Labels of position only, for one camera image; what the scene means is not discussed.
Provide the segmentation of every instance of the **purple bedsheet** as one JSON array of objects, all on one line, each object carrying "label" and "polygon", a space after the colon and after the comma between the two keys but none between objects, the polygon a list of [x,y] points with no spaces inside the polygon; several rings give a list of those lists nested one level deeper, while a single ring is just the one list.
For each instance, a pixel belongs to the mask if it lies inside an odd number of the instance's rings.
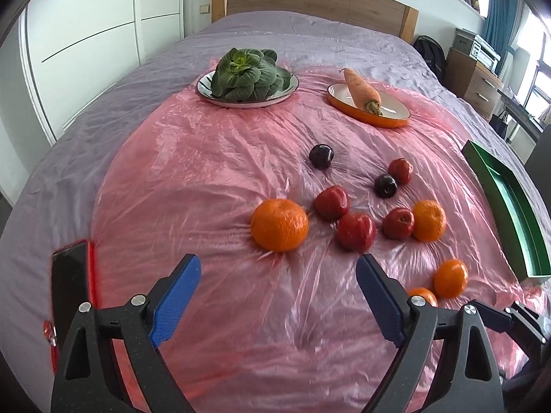
[{"label": "purple bedsheet", "polygon": [[[0,350],[32,400],[50,411],[53,375],[42,323],[50,318],[51,254],[89,237],[97,190],[131,133],[231,47],[273,48],[291,68],[360,68],[373,80],[408,88],[448,108],[473,139],[519,178],[546,242],[551,221],[522,163],[466,102],[444,89],[422,58],[390,35],[289,12],[236,14],[177,43],[121,79],[80,115],[37,166],[0,240]],[[366,55],[375,49],[379,55]]]}]

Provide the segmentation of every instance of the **green box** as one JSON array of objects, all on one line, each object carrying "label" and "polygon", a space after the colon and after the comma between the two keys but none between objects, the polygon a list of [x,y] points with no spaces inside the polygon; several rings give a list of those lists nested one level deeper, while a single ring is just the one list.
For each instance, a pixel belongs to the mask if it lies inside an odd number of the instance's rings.
[{"label": "green box", "polygon": [[472,141],[462,150],[494,213],[503,253],[523,286],[551,277],[547,247],[536,215],[513,171]]}]

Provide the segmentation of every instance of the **orange fruit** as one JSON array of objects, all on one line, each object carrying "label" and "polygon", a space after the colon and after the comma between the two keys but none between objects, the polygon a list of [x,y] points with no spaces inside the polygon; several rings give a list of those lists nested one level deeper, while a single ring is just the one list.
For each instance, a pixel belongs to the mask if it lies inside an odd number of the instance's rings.
[{"label": "orange fruit", "polygon": [[308,235],[308,215],[295,202],[268,199],[254,210],[251,233],[262,248],[274,252],[294,250]]},{"label": "orange fruit", "polygon": [[420,297],[425,298],[427,303],[432,304],[434,307],[438,307],[438,301],[436,300],[436,295],[434,295],[429,289],[424,287],[416,287],[408,290],[408,295],[410,297],[419,295]]},{"label": "orange fruit", "polygon": [[432,242],[440,239],[446,230],[446,214],[434,200],[418,202],[412,209],[415,225],[413,236],[420,242]]},{"label": "orange fruit", "polygon": [[441,298],[455,298],[467,287],[469,272],[459,259],[444,261],[433,276],[434,290]]}]

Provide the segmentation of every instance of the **metal pin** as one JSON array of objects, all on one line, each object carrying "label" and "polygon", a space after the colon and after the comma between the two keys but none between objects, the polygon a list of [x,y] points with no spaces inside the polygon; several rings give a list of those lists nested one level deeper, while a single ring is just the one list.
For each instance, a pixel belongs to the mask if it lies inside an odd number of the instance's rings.
[{"label": "metal pin", "polygon": [[85,301],[84,303],[82,303],[79,307],[78,307],[78,311],[79,312],[82,312],[82,313],[85,313],[85,312],[90,312],[90,309],[92,308],[92,305]]},{"label": "metal pin", "polygon": [[145,295],[135,295],[130,301],[134,306],[141,306],[145,303]]},{"label": "metal pin", "polygon": [[466,305],[463,309],[469,315],[475,315],[477,313],[475,306],[472,306],[472,305]]},{"label": "metal pin", "polygon": [[415,306],[419,306],[419,307],[426,305],[425,298],[420,297],[419,295],[415,295],[412,297],[412,303]]}]

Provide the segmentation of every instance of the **black phone screen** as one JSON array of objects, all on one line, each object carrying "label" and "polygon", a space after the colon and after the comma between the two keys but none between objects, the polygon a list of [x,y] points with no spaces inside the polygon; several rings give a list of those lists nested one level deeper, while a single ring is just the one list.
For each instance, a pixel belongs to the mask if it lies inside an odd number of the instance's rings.
[{"label": "black phone screen", "polygon": [[79,242],[52,257],[52,316],[60,350],[78,307],[88,301],[88,246],[88,242]]}]

